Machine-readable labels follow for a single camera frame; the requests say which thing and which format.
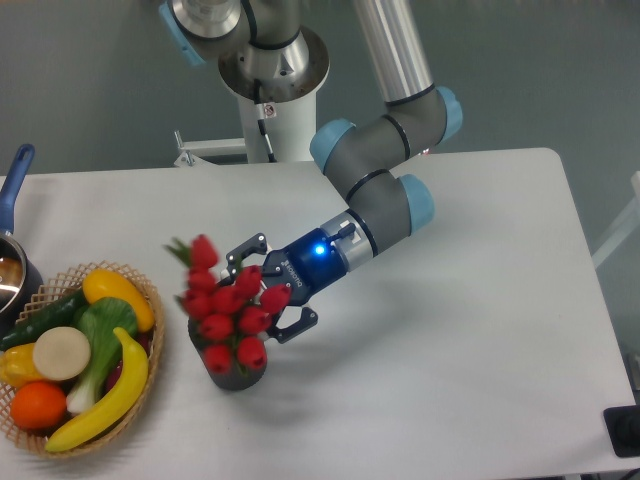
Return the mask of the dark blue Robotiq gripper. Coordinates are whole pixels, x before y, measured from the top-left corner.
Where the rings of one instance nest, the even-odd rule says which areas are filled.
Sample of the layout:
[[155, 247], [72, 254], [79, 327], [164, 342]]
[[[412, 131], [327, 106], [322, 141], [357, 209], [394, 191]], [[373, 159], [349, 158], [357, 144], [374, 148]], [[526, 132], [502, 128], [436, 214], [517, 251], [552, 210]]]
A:
[[289, 286], [291, 295], [288, 304], [300, 306], [299, 318], [288, 325], [283, 323], [282, 318], [292, 307], [271, 314], [270, 324], [261, 334], [263, 341], [273, 339], [285, 344], [318, 323], [317, 312], [305, 303], [347, 273], [342, 257], [328, 238], [325, 231], [316, 228], [286, 247], [272, 250], [266, 235], [259, 232], [226, 255], [227, 266], [220, 273], [220, 286], [232, 285], [236, 281], [247, 258], [252, 255], [266, 256], [272, 250], [262, 265], [263, 282], [266, 287]]

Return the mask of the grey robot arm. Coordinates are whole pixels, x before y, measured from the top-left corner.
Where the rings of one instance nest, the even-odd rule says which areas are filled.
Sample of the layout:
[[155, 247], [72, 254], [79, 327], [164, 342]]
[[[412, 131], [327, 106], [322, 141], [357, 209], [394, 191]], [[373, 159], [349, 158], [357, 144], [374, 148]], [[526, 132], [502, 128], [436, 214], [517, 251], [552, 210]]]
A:
[[286, 247], [256, 235], [228, 254], [225, 283], [240, 263], [261, 254], [267, 286], [286, 284], [300, 318], [268, 336], [286, 342], [317, 321], [311, 297], [429, 223], [434, 203], [426, 186], [392, 169], [455, 134], [463, 121], [453, 92], [436, 86], [406, 1], [358, 1], [354, 10], [386, 106], [358, 127], [315, 124], [315, 95], [329, 71], [322, 39], [300, 21], [296, 1], [164, 1], [160, 15], [191, 65], [218, 64], [236, 96], [239, 139], [179, 142], [182, 161], [244, 155], [251, 163], [311, 160], [347, 208]]

